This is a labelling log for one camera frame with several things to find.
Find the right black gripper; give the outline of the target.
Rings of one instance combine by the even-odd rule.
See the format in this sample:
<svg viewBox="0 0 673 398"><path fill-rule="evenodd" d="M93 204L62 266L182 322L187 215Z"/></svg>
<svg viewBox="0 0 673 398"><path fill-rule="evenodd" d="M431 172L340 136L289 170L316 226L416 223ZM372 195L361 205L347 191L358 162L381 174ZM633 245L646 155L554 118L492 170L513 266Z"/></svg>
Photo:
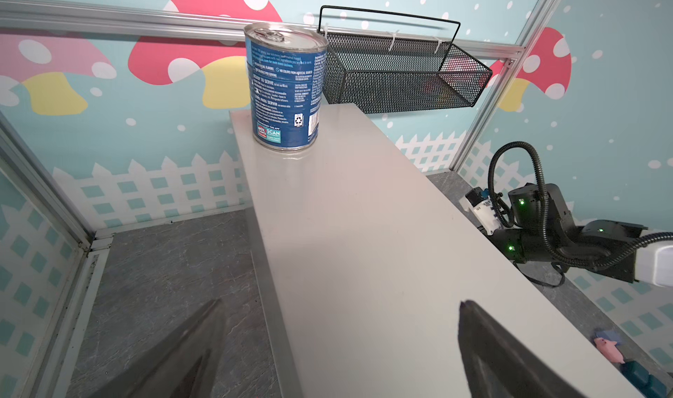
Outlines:
<svg viewBox="0 0 673 398"><path fill-rule="evenodd" d="M529 261L530 236L521 229L499 229L491 235L491 242L510 261Z"/></svg>

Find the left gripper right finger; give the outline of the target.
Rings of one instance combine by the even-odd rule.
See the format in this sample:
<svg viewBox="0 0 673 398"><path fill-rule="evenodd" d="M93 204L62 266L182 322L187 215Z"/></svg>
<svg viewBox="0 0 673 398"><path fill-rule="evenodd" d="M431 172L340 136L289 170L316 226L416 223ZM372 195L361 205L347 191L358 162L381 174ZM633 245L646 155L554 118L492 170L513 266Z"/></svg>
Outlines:
<svg viewBox="0 0 673 398"><path fill-rule="evenodd" d="M475 301L459 307L458 345L473 397L580 397Z"/></svg>

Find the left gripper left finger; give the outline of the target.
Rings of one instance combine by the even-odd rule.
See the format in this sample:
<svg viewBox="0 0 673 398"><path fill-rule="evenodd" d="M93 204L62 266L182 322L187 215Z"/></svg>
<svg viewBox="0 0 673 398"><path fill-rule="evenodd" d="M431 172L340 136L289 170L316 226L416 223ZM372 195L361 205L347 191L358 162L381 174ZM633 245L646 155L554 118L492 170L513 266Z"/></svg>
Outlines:
<svg viewBox="0 0 673 398"><path fill-rule="evenodd" d="M209 397L226 339L224 303L213 299L93 397Z"/></svg>

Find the blue soup can pink lid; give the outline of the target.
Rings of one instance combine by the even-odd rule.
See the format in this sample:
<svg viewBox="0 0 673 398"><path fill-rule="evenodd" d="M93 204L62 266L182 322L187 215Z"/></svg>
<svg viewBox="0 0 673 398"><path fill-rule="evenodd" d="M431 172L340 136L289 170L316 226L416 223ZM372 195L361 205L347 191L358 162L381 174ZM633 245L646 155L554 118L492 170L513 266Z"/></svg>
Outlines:
<svg viewBox="0 0 673 398"><path fill-rule="evenodd" d="M245 27L252 133L270 149L294 152L318 135L329 43L284 23Z"/></svg>

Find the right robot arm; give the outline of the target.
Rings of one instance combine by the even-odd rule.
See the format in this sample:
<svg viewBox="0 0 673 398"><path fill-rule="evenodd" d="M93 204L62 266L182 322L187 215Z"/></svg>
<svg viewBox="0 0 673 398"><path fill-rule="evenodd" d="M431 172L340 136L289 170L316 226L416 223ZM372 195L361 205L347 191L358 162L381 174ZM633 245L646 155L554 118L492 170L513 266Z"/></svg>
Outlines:
<svg viewBox="0 0 673 398"><path fill-rule="evenodd" d="M529 155L535 180L504 200L495 189L496 166L513 149ZM509 142L494 153L487 193L498 223L487 238L514 266L548 262L559 275L579 268L622 282L671 287L672 234L606 219L577 225L560 188L546 182L540 156L529 143Z"/></svg>

